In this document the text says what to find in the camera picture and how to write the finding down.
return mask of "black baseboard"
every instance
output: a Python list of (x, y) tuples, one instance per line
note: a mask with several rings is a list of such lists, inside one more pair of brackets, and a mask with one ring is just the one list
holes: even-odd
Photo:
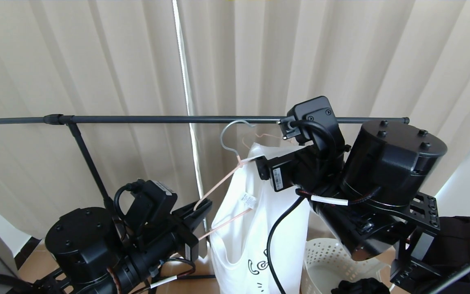
[(21, 248), (21, 251), (13, 258), (16, 262), (17, 269), (20, 269), (23, 266), (24, 262), (28, 259), (28, 257), (34, 252), (34, 249), (39, 245), (41, 240), (36, 239), (34, 237), (30, 237), (30, 240)]

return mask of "beige curtain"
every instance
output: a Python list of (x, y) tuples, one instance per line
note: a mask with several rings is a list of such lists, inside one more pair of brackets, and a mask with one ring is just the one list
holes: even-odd
[[(470, 150), (470, 1), (178, 4), (195, 114), (284, 115), (325, 95), (337, 116), (409, 116), (449, 147), (423, 188), (431, 195)], [(359, 127), (341, 125), (347, 143)], [(221, 128), (196, 126), (205, 190), (235, 166)], [(227, 142), (247, 151), (249, 129), (236, 132)], [(212, 196), (217, 207), (222, 195)]]
[[(184, 97), (171, 2), (0, 2), (0, 117), (186, 115)], [(110, 195), (143, 178), (176, 207), (198, 199), (189, 125), (80, 129)], [(90, 205), (101, 195), (67, 127), (0, 125), (0, 214), (41, 238)]]

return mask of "black metal rod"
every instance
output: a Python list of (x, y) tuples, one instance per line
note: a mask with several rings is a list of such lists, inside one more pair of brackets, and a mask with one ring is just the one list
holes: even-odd
[(426, 290), (425, 293), (438, 294), (442, 290), (451, 286), (454, 282), (461, 279), (463, 276), (467, 275), (469, 272), (470, 272), (470, 262), (464, 264), (459, 270), (452, 272), (451, 274), (447, 275), (441, 280), (438, 280), (428, 290)]
[(86, 147), (86, 144), (84, 143), (84, 140), (82, 139), (81, 136), (81, 131), (77, 127), (75, 123), (68, 123), (67, 126), (70, 129), (71, 134), (75, 138), (75, 141), (77, 142), (77, 146), (79, 147), (81, 154), (84, 158), (84, 161), (86, 161), (86, 165), (88, 165), (88, 169), (90, 169), (90, 173), (92, 173), (93, 180), (97, 184), (97, 188), (99, 188), (99, 192), (101, 193), (101, 196), (103, 197), (104, 201), (104, 207), (108, 209), (112, 214), (115, 214), (115, 210), (113, 208), (113, 201), (108, 196), (108, 193), (106, 192), (106, 188), (104, 187), (103, 181), (101, 179), (101, 176), (99, 175), (99, 172), (97, 171), (97, 168), (95, 167), (95, 164), (93, 163), (92, 157), (90, 156), (90, 152), (88, 151), (88, 148)]
[[(49, 123), (65, 125), (68, 123), (231, 123), (245, 120), (249, 123), (277, 123), (284, 116), (66, 116), (49, 115), (45, 117), (0, 118), (0, 125), (15, 123)], [(386, 117), (337, 117), (338, 123), (365, 123), (370, 120), (397, 121), (409, 123), (409, 118)]]

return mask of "white garment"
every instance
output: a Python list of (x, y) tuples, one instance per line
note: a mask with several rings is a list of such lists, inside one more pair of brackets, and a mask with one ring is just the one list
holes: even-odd
[[(265, 147), (254, 144), (248, 158), (283, 156), (302, 147)], [(295, 187), (275, 192), (269, 181), (259, 178), (255, 162), (238, 169), (220, 205), (212, 227), (222, 225), (248, 206), (245, 194), (257, 199), (255, 209), (210, 235), (210, 257), (220, 292), (224, 294), (279, 293), (267, 264), (269, 230), (297, 199)], [(309, 204), (303, 201), (276, 228), (271, 252), (274, 269), (288, 294), (298, 294), (304, 246), (308, 230)]]

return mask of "curtain gap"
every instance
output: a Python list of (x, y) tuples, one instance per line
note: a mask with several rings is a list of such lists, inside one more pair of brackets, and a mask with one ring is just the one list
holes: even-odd
[[(191, 97), (191, 86), (190, 86), (190, 78), (188, 75), (188, 64), (186, 63), (186, 54), (184, 49), (183, 43), (183, 35), (182, 35), (182, 28), (181, 28), (181, 19), (179, 18), (179, 8), (177, 7), (177, 0), (172, 0), (173, 4), (173, 18), (175, 19), (175, 29), (177, 30), (177, 43), (179, 45), (179, 57), (181, 59), (181, 71), (182, 71), (182, 79), (183, 79), (183, 86), (184, 86), (184, 96), (186, 99), (186, 109), (189, 116), (194, 115), (193, 110), (193, 99)], [(197, 180), (197, 188), (199, 193), (199, 199), (202, 198), (204, 195), (204, 189), (202, 186), (202, 179), (201, 179), (201, 168), (199, 166), (199, 156), (198, 156), (198, 145), (197, 145), (197, 137), (195, 135), (195, 124), (190, 123), (190, 137), (192, 139), (192, 153), (193, 153), (193, 164), (195, 166), (195, 179)], [(207, 223), (206, 218), (203, 220), (204, 230), (207, 232)]]

